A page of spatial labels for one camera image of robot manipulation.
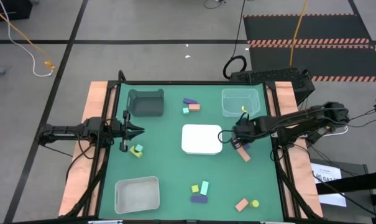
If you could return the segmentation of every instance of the white cable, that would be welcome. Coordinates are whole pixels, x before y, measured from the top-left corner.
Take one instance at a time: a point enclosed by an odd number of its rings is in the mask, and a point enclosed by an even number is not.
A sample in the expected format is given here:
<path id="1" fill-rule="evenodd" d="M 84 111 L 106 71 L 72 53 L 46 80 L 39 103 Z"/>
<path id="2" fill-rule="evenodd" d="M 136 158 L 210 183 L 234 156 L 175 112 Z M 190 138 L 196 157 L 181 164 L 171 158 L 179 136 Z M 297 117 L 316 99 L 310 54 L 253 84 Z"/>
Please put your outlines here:
<path id="1" fill-rule="evenodd" d="M 344 127 L 345 131 L 341 132 L 341 133 L 331 133 L 331 134 L 325 134 L 323 137 L 327 137 L 327 136 L 335 136 L 335 135 L 342 135 L 342 134 L 345 134 L 348 132 L 348 126 L 345 126 Z"/>
<path id="2" fill-rule="evenodd" d="M 0 5 L 1 5 L 1 7 L 2 7 L 2 10 L 4 11 L 4 14 L 6 15 L 6 18 L 7 18 L 7 20 L 8 20 L 8 22 L 9 22 L 9 18 L 8 18 L 8 14 L 7 14 L 7 11 L 6 11 L 6 8 L 4 7 L 4 5 L 2 4 L 2 1 L 0 0 Z M 36 68 L 36 60 L 34 59 L 34 56 L 33 56 L 33 54 L 32 53 L 30 53 L 24 46 L 22 46 L 21 44 L 18 44 L 18 43 L 16 43 L 16 42 L 14 42 L 13 41 L 13 39 L 11 38 L 11 26 L 8 24 L 8 38 L 9 38 L 9 40 L 13 43 L 13 44 L 15 44 L 15 45 L 18 45 L 19 47 L 22 47 L 22 49 L 24 49 L 31 57 L 32 57 L 32 59 L 33 59 L 33 74 L 35 75 L 35 76 L 37 76 L 37 77 L 49 77 L 50 75 L 52 75 L 52 73 L 53 73 L 53 70 L 51 69 L 51 72 L 50 73 L 48 73 L 48 74 L 46 74 L 46 75 L 39 75 L 39 74 L 37 74 L 36 72 L 35 72 L 35 68 Z"/>

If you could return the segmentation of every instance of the floor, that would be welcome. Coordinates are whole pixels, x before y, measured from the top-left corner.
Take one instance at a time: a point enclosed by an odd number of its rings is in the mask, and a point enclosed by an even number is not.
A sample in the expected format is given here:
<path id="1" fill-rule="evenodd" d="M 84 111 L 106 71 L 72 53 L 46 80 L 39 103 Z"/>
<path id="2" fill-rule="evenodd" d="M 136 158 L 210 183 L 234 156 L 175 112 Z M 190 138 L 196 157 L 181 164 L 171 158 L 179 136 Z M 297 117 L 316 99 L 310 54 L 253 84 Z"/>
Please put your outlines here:
<path id="1" fill-rule="evenodd" d="M 244 14 L 300 13 L 305 0 L 247 1 Z M 40 45 L 59 67 L 67 40 L 83 0 L 40 0 L 29 20 L 14 24 L 34 40 L 60 40 Z M 376 0 L 355 0 L 373 40 L 376 40 Z M 242 1 L 227 0 L 217 9 L 205 9 L 203 0 L 89 0 L 76 40 L 142 40 L 135 44 L 75 44 L 63 71 L 48 123 L 78 124 L 92 81 L 114 80 L 122 69 L 129 80 L 223 80 L 222 68 L 233 51 Z M 346 0 L 310 0 L 307 13 L 349 13 Z M 21 39 L 15 32 L 15 39 Z M 244 29 L 239 38 L 245 39 Z M 6 24 L 0 22 L 0 40 L 7 39 Z M 182 44 L 178 40 L 211 40 L 206 44 Z M 152 40 L 174 40 L 159 42 Z M 218 40 L 227 40 L 220 44 Z M 237 55 L 249 56 L 246 44 Z M 40 52 L 37 73 L 46 73 Z M 34 134 L 42 117 L 54 75 L 32 74 L 31 58 L 20 48 L 0 44 L 0 223 L 4 221 Z M 241 65 L 232 64 L 230 71 Z M 372 108 L 376 83 L 316 82 L 308 106 L 339 101 L 351 116 Z M 373 117 L 358 119 L 363 124 Z M 73 142 L 53 144 L 72 153 Z M 350 128 L 348 133 L 321 139 L 315 147 L 334 161 L 367 164 L 376 171 L 376 123 Z M 14 222 L 56 218 L 63 195 L 65 172 L 71 159 L 39 148 L 27 179 Z"/>

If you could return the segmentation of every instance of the yellow cable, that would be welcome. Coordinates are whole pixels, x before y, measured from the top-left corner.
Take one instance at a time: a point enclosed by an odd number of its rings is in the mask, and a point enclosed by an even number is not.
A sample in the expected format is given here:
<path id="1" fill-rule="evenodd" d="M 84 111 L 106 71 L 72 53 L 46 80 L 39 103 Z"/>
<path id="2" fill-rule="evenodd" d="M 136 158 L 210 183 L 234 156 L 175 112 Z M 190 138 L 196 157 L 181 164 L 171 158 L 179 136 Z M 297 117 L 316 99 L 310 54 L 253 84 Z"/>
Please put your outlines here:
<path id="1" fill-rule="evenodd" d="M 39 50 L 39 51 L 41 51 L 43 54 L 44 54 L 44 56 L 45 56 L 45 58 L 47 59 L 47 61 L 46 62 L 44 62 L 44 65 L 46 65 L 49 69 L 52 69 L 52 70 L 54 70 L 55 69 L 55 67 L 52 65 L 52 61 L 51 61 L 51 58 L 50 58 L 50 56 L 43 50 L 43 49 L 41 49 L 40 47 L 38 47 L 38 46 L 36 46 L 35 44 L 33 44 L 30 40 L 29 40 L 29 38 L 27 38 L 26 37 L 26 35 L 24 34 L 24 33 L 22 33 L 18 28 L 16 28 L 14 25 L 12 25 L 8 20 L 7 20 L 7 18 L 5 18 L 1 13 L 0 13 L 0 17 L 1 17 L 1 19 L 3 19 L 4 21 L 6 21 L 14 30 L 16 30 L 21 36 L 23 36 L 23 38 L 25 38 L 25 40 L 26 41 L 28 41 L 28 43 L 31 45 L 31 46 L 33 46 L 33 47 L 35 47 L 37 50 Z"/>
<path id="2" fill-rule="evenodd" d="M 290 66 L 293 64 L 293 52 L 294 52 L 295 38 L 297 37 L 298 30 L 300 29 L 301 20 L 302 20 L 302 17 L 304 16 L 307 4 L 308 4 L 308 0 L 305 0 L 304 8 L 302 9 L 300 19 L 298 20 L 297 28 L 295 29 L 293 43 L 291 45 L 291 51 L 290 51 Z"/>

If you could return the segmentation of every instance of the yellow block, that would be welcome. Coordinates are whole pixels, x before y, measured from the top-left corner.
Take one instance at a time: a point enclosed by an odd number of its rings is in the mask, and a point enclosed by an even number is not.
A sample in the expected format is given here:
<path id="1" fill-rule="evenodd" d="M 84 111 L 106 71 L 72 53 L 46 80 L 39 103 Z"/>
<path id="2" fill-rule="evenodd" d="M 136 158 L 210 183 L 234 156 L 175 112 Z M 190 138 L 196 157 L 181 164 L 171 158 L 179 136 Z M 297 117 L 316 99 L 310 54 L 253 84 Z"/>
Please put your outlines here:
<path id="1" fill-rule="evenodd" d="M 254 208 L 258 208 L 260 206 L 260 202 L 257 200 L 253 200 L 250 202 L 250 205 L 253 206 Z"/>
<path id="2" fill-rule="evenodd" d="M 199 185 L 193 185 L 192 186 L 192 192 L 193 193 L 199 192 Z"/>
<path id="3" fill-rule="evenodd" d="M 132 146 L 130 148 L 130 152 L 133 153 L 136 157 L 140 158 L 143 155 L 143 153 L 142 152 L 135 152 L 134 149 L 135 149 L 135 146 Z"/>

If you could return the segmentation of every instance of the purple block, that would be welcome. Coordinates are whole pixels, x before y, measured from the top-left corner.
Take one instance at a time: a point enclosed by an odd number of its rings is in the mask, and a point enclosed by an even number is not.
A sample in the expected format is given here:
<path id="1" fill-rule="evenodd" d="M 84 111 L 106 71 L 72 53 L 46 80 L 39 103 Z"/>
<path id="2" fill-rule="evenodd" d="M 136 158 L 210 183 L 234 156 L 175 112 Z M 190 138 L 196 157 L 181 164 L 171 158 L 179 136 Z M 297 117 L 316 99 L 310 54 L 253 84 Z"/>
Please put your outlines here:
<path id="1" fill-rule="evenodd" d="M 250 144 L 245 144 L 245 145 L 243 146 L 243 149 L 246 150 L 246 151 L 247 151 L 248 149 L 250 149 Z"/>
<path id="2" fill-rule="evenodd" d="M 195 101 L 195 100 L 191 100 L 191 99 L 187 99 L 187 98 L 184 98 L 183 99 L 183 102 L 184 103 L 187 103 L 187 104 L 197 104 L 198 102 Z"/>
<path id="3" fill-rule="evenodd" d="M 198 202 L 198 203 L 207 203 L 208 198 L 207 196 L 203 196 L 203 195 L 193 195 L 192 197 L 190 197 L 190 201 Z"/>

